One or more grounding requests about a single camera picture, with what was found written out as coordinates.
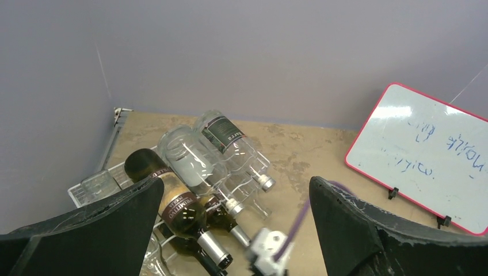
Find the tall clear bottle silver cap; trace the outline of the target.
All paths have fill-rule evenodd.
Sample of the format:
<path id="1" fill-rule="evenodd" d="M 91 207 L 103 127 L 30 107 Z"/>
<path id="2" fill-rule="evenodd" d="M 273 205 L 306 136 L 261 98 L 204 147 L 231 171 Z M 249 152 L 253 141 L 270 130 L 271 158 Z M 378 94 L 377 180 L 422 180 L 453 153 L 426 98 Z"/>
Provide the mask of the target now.
<path id="1" fill-rule="evenodd" d="M 269 192 L 276 180 L 268 174 L 271 165 L 240 127 L 218 110 L 208 110 L 194 123 L 193 130 L 203 135 L 222 156 L 232 173 L 246 173 L 257 187 Z"/>

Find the clear glass bottle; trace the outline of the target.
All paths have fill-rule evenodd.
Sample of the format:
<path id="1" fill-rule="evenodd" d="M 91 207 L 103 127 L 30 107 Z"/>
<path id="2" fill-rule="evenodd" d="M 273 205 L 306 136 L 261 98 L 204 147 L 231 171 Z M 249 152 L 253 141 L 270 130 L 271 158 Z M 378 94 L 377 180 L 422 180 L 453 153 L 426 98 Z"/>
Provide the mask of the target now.
<path id="1" fill-rule="evenodd" d="M 118 193 L 121 187 L 108 170 L 101 170 L 81 181 L 81 188 L 85 193 L 85 203 L 102 200 Z"/>
<path id="2" fill-rule="evenodd" d="M 253 178 L 242 178 L 235 175 L 226 181 L 226 187 L 246 210 L 252 211 L 260 219 L 267 220 L 272 214 L 272 211 L 260 201 L 261 190 Z"/>

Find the dark green wine bottle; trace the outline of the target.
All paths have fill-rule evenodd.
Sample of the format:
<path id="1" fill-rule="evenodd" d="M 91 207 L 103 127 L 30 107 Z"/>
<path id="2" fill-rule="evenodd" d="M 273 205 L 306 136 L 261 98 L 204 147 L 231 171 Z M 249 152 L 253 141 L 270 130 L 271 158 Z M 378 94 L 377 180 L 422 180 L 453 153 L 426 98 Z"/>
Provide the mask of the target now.
<path id="1" fill-rule="evenodd" d="M 195 240 L 174 235 L 166 224 L 159 225 L 158 230 L 179 255 L 195 258 L 209 275 L 227 275 L 227 271 L 218 267 Z"/>

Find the olive wine bottle beige label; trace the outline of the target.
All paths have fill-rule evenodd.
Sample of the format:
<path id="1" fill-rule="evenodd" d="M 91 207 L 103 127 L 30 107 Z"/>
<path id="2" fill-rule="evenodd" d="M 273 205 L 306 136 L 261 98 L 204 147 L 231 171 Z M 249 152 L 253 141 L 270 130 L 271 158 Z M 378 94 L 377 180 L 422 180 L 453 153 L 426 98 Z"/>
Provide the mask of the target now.
<path id="1" fill-rule="evenodd" d="M 200 197 L 199 202 L 202 203 L 207 211 L 207 226 L 209 228 L 232 234 L 244 248 L 250 245 L 251 239 L 249 236 L 237 223 L 236 219 L 222 206 L 217 196 Z"/>

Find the round clear bottle silver cap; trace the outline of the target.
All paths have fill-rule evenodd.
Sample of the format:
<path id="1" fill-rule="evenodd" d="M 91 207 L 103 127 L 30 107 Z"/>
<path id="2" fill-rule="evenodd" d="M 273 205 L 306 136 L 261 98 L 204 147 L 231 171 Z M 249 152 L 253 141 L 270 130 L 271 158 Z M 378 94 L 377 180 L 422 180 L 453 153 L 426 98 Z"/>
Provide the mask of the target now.
<path id="1" fill-rule="evenodd" d="M 165 132 L 158 142 L 157 153 L 197 196 L 217 195 L 234 217 L 244 210 L 243 203 L 226 185 L 229 173 L 225 165 L 190 126 L 178 125 Z"/>

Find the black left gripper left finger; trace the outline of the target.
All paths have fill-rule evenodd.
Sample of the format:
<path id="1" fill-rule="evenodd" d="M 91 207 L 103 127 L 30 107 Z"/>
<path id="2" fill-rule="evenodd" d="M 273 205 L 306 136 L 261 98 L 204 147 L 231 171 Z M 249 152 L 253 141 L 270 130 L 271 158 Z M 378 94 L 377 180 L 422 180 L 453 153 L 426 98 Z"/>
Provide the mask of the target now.
<path id="1" fill-rule="evenodd" d="M 1 235 L 1 274 L 138 275 L 164 191 L 160 179 L 145 179 Z"/>

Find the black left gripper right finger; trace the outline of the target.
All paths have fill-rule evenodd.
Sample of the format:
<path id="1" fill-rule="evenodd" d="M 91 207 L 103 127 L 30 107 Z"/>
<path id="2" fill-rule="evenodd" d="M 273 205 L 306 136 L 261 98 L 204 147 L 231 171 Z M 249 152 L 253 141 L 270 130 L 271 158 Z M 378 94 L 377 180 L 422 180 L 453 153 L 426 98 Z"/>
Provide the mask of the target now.
<path id="1" fill-rule="evenodd" d="M 486 275 L 487 238 L 399 217 L 322 177 L 309 198 L 328 275 Z"/>

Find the dark wine bottle foil neck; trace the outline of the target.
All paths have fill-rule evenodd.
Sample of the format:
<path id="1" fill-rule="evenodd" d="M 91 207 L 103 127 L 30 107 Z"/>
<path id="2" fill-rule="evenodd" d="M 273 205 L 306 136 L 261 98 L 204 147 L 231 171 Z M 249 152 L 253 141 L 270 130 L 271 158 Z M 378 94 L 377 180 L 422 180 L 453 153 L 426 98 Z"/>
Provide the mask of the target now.
<path id="1" fill-rule="evenodd" d="M 196 242 L 218 268 L 228 268 L 233 257 L 208 229 L 206 208 L 156 152 L 149 148 L 134 151 L 126 158 L 124 171 L 133 183 L 160 179 L 164 194 L 158 213 L 164 224 L 176 236 Z"/>

